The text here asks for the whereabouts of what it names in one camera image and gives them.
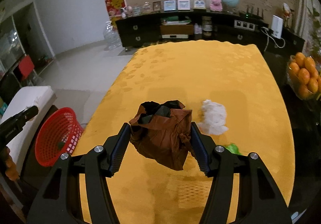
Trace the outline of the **black tv cabinet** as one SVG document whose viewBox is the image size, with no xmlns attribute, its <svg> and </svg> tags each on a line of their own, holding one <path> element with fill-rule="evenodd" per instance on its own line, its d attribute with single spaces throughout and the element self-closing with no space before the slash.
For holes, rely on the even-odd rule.
<svg viewBox="0 0 321 224">
<path fill-rule="evenodd" d="M 280 38 L 262 18 L 243 14 L 209 11 L 170 11 L 132 16 L 116 21 L 123 47 L 138 47 L 160 42 L 220 41 L 232 44 L 254 44 L 260 52 L 282 56 L 301 52 L 305 40 L 287 28 Z"/>
</svg>

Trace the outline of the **white router box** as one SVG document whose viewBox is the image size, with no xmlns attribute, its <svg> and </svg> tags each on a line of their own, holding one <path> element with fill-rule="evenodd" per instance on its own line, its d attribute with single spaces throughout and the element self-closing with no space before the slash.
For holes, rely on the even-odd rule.
<svg viewBox="0 0 321 224">
<path fill-rule="evenodd" d="M 271 30 L 273 31 L 273 37 L 280 39 L 282 35 L 282 28 L 283 28 L 283 19 L 273 15 L 272 23 L 271 23 Z"/>
</svg>

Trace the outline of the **green wrapper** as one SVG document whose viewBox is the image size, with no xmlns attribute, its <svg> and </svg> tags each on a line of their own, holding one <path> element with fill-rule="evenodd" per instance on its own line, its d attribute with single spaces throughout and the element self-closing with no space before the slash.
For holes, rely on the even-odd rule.
<svg viewBox="0 0 321 224">
<path fill-rule="evenodd" d="M 232 154 L 236 155 L 242 155 L 238 146 L 234 143 L 231 143 L 229 145 L 225 145 L 224 148 L 226 148 L 228 151 L 230 151 Z"/>
</svg>

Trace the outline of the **blue framed picture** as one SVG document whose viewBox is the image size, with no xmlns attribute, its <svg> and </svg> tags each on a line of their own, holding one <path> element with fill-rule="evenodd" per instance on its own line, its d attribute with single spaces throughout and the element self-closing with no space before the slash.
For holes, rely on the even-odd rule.
<svg viewBox="0 0 321 224">
<path fill-rule="evenodd" d="M 164 1 L 164 11 L 175 11 L 176 10 L 176 0 L 167 0 Z"/>
</svg>

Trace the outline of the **yellow tablecloth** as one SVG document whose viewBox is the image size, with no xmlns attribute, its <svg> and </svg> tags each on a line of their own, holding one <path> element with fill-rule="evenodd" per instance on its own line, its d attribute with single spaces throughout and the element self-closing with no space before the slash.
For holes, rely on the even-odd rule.
<svg viewBox="0 0 321 224">
<path fill-rule="evenodd" d="M 284 200 L 295 173 L 291 123 L 280 89 L 254 45 L 189 41 L 138 50 L 107 91 L 76 146 L 85 154 L 119 132 L 141 103 L 179 100 L 200 122 L 204 100 L 223 104 L 228 130 L 219 145 L 256 152 L 273 175 Z M 198 223 L 211 179 L 192 156 L 174 171 L 129 145 L 120 170 L 107 180 L 121 223 Z"/>
</svg>

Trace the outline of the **white crumpled tissue ball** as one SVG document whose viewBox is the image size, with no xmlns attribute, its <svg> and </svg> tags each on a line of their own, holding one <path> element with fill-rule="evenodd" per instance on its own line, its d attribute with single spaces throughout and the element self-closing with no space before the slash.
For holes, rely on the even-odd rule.
<svg viewBox="0 0 321 224">
<path fill-rule="evenodd" d="M 219 136 L 229 129 L 226 126 L 226 108 L 222 104 L 204 100 L 201 111 L 202 119 L 197 125 L 205 134 Z"/>
</svg>

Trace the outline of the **pink plush toy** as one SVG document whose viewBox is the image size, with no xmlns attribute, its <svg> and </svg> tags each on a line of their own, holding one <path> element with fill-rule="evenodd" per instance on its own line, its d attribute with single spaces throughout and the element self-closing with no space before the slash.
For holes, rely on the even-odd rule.
<svg viewBox="0 0 321 224">
<path fill-rule="evenodd" d="M 222 12 L 222 0 L 211 0 L 210 10 L 213 12 Z"/>
</svg>

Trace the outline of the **small framed certificate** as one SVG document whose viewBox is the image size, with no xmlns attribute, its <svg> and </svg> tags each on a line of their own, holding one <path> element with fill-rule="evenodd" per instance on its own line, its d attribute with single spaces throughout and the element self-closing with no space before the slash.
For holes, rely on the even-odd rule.
<svg viewBox="0 0 321 224">
<path fill-rule="evenodd" d="M 206 9 L 206 0 L 193 0 L 193 9 Z"/>
</svg>

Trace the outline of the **brown plastic bag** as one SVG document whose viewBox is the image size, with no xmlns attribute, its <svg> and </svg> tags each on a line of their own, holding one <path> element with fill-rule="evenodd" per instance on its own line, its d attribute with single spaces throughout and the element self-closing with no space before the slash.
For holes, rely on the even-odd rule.
<svg viewBox="0 0 321 224">
<path fill-rule="evenodd" d="M 142 156 L 175 170 L 183 170 L 190 146 L 192 111 L 178 100 L 142 103 L 129 121 L 131 139 Z"/>
</svg>

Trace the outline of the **pile of oranges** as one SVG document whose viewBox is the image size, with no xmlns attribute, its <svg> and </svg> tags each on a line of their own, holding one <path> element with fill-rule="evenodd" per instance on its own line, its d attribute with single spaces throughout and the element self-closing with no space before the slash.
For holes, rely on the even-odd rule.
<svg viewBox="0 0 321 224">
<path fill-rule="evenodd" d="M 287 81 L 301 100 L 320 100 L 320 71 L 311 56 L 297 52 L 287 63 Z"/>
</svg>

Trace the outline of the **red plastic mesh basket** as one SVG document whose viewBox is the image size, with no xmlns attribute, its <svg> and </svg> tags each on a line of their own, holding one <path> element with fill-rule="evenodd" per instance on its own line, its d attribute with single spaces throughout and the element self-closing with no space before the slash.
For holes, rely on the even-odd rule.
<svg viewBox="0 0 321 224">
<path fill-rule="evenodd" d="M 35 142 L 35 157 L 43 167 L 53 166 L 63 153 L 72 154 L 84 129 L 75 112 L 64 107 L 42 125 Z"/>
</svg>

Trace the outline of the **red chair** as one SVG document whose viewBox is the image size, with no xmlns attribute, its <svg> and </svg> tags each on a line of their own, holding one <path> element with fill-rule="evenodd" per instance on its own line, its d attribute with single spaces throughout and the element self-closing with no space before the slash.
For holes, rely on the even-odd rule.
<svg viewBox="0 0 321 224">
<path fill-rule="evenodd" d="M 24 81 L 28 78 L 31 72 L 34 70 L 34 64 L 29 55 L 23 57 L 18 64 L 19 71 L 22 75 L 21 80 Z"/>
</svg>

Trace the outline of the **red festive poster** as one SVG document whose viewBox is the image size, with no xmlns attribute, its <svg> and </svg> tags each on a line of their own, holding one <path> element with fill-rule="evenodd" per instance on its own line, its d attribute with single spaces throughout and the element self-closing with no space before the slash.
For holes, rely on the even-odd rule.
<svg viewBox="0 0 321 224">
<path fill-rule="evenodd" d="M 116 27 L 116 21 L 122 19 L 121 8 L 125 8 L 125 0 L 105 0 L 107 12 L 112 22 L 112 25 Z"/>
</svg>

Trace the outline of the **white framed picture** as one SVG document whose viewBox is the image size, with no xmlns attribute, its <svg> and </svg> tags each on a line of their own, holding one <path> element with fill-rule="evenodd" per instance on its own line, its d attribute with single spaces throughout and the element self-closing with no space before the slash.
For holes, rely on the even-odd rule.
<svg viewBox="0 0 321 224">
<path fill-rule="evenodd" d="M 177 0 L 177 9 L 179 11 L 190 11 L 190 0 Z"/>
</svg>

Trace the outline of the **clear large water bottle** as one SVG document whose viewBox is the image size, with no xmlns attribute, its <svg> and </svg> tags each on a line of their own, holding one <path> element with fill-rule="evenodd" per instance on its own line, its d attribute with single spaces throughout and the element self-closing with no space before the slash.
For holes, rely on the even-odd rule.
<svg viewBox="0 0 321 224">
<path fill-rule="evenodd" d="M 105 30 L 103 31 L 103 36 L 105 39 L 105 43 L 107 44 L 108 50 L 113 50 L 120 47 L 121 39 L 117 30 L 113 27 L 111 21 L 107 21 L 105 24 Z"/>
</svg>

